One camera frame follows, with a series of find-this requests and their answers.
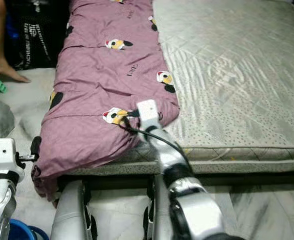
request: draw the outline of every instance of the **human foot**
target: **human foot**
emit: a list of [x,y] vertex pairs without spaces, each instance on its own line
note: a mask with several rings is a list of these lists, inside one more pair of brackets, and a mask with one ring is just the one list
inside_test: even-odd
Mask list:
[[5,75],[7,77],[10,77],[11,79],[17,81],[17,82],[23,82],[23,83],[30,83],[31,81],[22,76],[19,75],[8,63],[6,60],[0,61],[0,74]]

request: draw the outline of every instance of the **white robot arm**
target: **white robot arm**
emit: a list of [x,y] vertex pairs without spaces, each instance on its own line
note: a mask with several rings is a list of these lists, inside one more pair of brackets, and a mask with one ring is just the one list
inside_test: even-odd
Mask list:
[[24,179],[24,166],[19,162],[15,141],[0,138],[0,240],[8,239],[10,217],[16,208],[16,186]]
[[[184,152],[160,126],[156,102],[146,100],[139,102],[137,107],[140,117],[139,135],[154,149],[164,185],[168,190],[172,239],[242,240],[240,237],[225,234],[220,208],[195,177]],[[157,227],[159,226],[156,225],[152,239],[162,240],[158,234],[161,231]]]

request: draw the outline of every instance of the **bed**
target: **bed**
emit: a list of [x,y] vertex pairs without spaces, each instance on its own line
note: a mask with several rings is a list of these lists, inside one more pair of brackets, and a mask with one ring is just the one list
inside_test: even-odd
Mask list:
[[[153,10],[180,106],[165,129],[194,171],[294,171],[294,6],[154,0]],[[108,164],[68,174],[155,174],[154,159],[140,143]]]

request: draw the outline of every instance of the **penguin print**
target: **penguin print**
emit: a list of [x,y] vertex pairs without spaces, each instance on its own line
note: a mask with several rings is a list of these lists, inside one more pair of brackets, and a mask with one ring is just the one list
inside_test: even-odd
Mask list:
[[156,21],[155,18],[153,16],[148,17],[148,20],[151,21],[152,25],[151,25],[151,29],[154,31],[157,31],[157,26],[156,26]]
[[118,107],[112,107],[110,110],[102,114],[102,119],[104,119],[109,124],[120,125],[123,123],[123,117],[135,118],[139,117],[138,110],[126,111]]
[[124,4],[124,0],[110,0],[112,2],[117,2],[117,3],[120,3],[120,4]]
[[128,116],[128,112],[117,107],[111,108],[102,114],[104,119],[109,124],[121,124],[123,117]]
[[60,91],[55,92],[53,91],[50,95],[49,102],[50,102],[50,107],[49,110],[58,105],[62,99],[63,99],[64,94]]
[[174,81],[172,75],[167,71],[159,71],[157,73],[157,82],[165,84],[164,89],[169,93],[175,93]]
[[111,41],[106,41],[105,45],[109,49],[123,50],[125,46],[130,47],[133,44],[130,41],[114,39]]

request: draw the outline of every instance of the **black cable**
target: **black cable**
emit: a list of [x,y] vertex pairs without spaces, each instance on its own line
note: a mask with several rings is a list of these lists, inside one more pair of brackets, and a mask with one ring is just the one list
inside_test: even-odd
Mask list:
[[170,141],[167,141],[166,139],[163,139],[162,137],[160,136],[157,136],[155,134],[152,134],[150,132],[147,132],[147,131],[144,131],[144,130],[140,130],[140,129],[137,129],[137,128],[133,128],[131,127],[130,123],[129,123],[129,120],[127,117],[123,117],[122,118],[123,122],[125,123],[126,126],[122,126],[122,125],[119,125],[122,129],[124,130],[127,130],[128,132],[131,132],[131,133],[141,133],[141,134],[144,134],[145,136],[149,136],[149,137],[152,137],[152,138],[155,138],[155,139],[158,139],[164,143],[166,143],[167,145],[171,146],[173,149],[175,149],[177,152],[180,153],[180,155],[182,155],[183,159],[185,160],[186,164],[188,165],[190,171],[193,173],[193,169],[188,161],[188,159],[186,158],[185,156],[185,153],[183,152],[183,149],[179,146],[175,146],[174,144],[172,144]]

